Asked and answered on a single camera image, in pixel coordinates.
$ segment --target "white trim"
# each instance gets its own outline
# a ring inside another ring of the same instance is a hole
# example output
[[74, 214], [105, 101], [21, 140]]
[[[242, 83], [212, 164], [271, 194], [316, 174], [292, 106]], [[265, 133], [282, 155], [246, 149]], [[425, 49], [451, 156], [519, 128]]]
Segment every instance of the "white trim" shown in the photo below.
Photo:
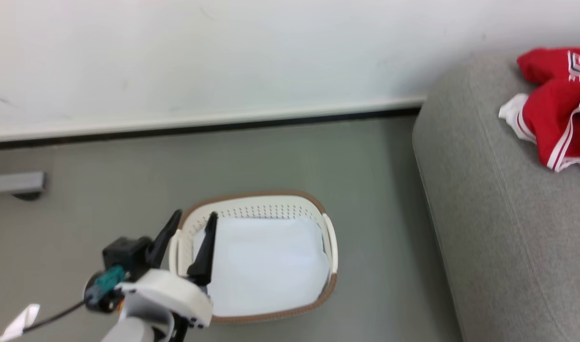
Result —
[[561, 138], [558, 140], [558, 142], [556, 143], [554, 149], [552, 150], [552, 153], [550, 154], [550, 158], [548, 159], [548, 164], [547, 167], [549, 167], [550, 169], [556, 171], [556, 169], [554, 168], [554, 166], [556, 165], [556, 162], [559, 160], [559, 155], [561, 153], [561, 150], [563, 149], [566, 139], [568, 139], [568, 136], [570, 134], [570, 128], [572, 127], [572, 116], [579, 111], [579, 109], [577, 108], [576, 110], [572, 111], [572, 113], [570, 114], [570, 117], [568, 118], [568, 123], [566, 124], [566, 130], [564, 130], [564, 134], [562, 134]]
[[566, 157], [562, 160], [561, 170], [573, 164], [580, 164], [580, 157]]
[[61, 136], [82, 136], [89, 134], [137, 132], [161, 130], [165, 128], [195, 127], [237, 123], [257, 123], [302, 117], [318, 117], [373, 111], [398, 110], [421, 106], [425, 95], [404, 97], [403, 99], [373, 100], [362, 103], [329, 104], [325, 106], [303, 106], [281, 110], [262, 110], [226, 113], [135, 113], [135, 117], [120, 117], [114, 113], [103, 118], [94, 115], [92, 121], [70, 121], [66, 123], [46, 123], [45, 125], [19, 125], [0, 127], [1, 141], [17, 141]]
[[527, 136], [527, 138], [531, 139], [531, 141], [533, 143], [537, 143], [537, 137], [535, 136], [535, 134], [533, 132], [531, 132], [530, 128], [528, 128], [528, 126], [526, 125], [525, 121], [524, 121], [524, 115], [522, 114], [522, 110], [524, 110], [524, 107], [522, 107], [520, 109], [520, 112], [518, 113], [518, 127], [522, 130], [522, 132], [524, 132], [524, 134]]
[[570, 118], [568, 119], [570, 130], [569, 130], [568, 138], [566, 138], [566, 143], [564, 144], [564, 147], [562, 148], [562, 151], [560, 152], [560, 155], [558, 156], [558, 161], [555, 165], [555, 170], [554, 170], [556, 172], [559, 172], [564, 168], [561, 166], [563, 164], [564, 156], [566, 155], [566, 151], [568, 150], [568, 147], [570, 146], [570, 143], [572, 141], [572, 132], [574, 131], [574, 126], [572, 125], [572, 116], [574, 114], [575, 114], [575, 111], [572, 112], [572, 114], [570, 115]]

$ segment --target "floor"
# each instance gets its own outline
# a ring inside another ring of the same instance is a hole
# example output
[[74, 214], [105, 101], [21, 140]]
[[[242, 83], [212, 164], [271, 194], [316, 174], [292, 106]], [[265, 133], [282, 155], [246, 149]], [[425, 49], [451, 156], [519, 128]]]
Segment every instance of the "floor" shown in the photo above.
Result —
[[[118, 236], [153, 236], [177, 208], [302, 190], [334, 222], [333, 295], [287, 320], [213, 325], [191, 342], [459, 342], [413, 157], [414, 117], [1, 150], [0, 173], [46, 171], [29, 203], [0, 197], [0, 333], [28, 303], [75, 303]], [[114, 315], [72, 314], [23, 341], [99, 341]]]

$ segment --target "white laundry basket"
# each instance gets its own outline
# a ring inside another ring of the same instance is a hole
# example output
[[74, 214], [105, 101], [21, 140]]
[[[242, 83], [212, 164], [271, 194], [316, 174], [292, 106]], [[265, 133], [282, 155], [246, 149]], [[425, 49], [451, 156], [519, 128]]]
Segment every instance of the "white laundry basket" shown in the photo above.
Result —
[[322, 205], [311, 195], [303, 192], [255, 192], [238, 196], [222, 197], [199, 203], [187, 210], [179, 224], [178, 231], [170, 241], [170, 271], [186, 276], [186, 270], [193, 261], [193, 236], [205, 225], [211, 212], [219, 217], [294, 219], [307, 217], [322, 229], [324, 252], [330, 262], [330, 274], [322, 293], [309, 305], [273, 313], [251, 316], [214, 316], [212, 322], [251, 323], [277, 320], [297, 314], [304, 314], [322, 305], [332, 293], [338, 270], [338, 247], [333, 224]]

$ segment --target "black baseboard trim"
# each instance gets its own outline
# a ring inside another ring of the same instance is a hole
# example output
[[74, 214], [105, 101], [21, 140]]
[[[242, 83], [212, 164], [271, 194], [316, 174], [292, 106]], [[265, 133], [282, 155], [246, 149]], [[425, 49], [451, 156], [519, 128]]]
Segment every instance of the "black baseboard trim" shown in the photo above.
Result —
[[0, 142], [0, 150], [20, 149], [25, 147], [39, 147], [48, 145], [61, 145], [66, 143], [87, 143], [91, 141], [105, 141], [116, 139], [132, 139], [132, 138], [146, 138], [153, 136], [166, 136], [178, 134], [193, 134], [193, 133], [209, 133], [222, 132], [230, 130], [247, 130], [253, 128], [268, 128], [286, 125], [307, 125], [329, 123], [332, 121], [350, 121], [350, 120], [365, 120], [382, 117], [396, 117], [406, 115], [417, 115], [420, 107], [405, 108], [400, 110], [374, 111], [368, 113], [350, 113], [339, 115], [327, 115], [318, 117], [300, 117], [296, 119], [282, 119], [271, 121], [259, 121], [254, 123], [225, 123], [222, 125], [209, 126], [193, 126], [193, 127], [179, 127], [179, 128], [165, 128], [161, 130], [144, 130], [135, 132], [119, 132], [119, 133], [104, 133], [104, 134], [90, 134], [83, 136], [65, 136], [60, 138], [44, 138], [33, 140], [20, 141], [3, 141]]

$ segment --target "white wall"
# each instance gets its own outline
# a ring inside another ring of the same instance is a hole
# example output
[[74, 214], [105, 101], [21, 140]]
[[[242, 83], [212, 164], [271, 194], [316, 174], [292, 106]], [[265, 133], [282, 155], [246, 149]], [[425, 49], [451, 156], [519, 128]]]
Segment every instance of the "white wall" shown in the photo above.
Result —
[[0, 0], [0, 141], [397, 108], [580, 0]]

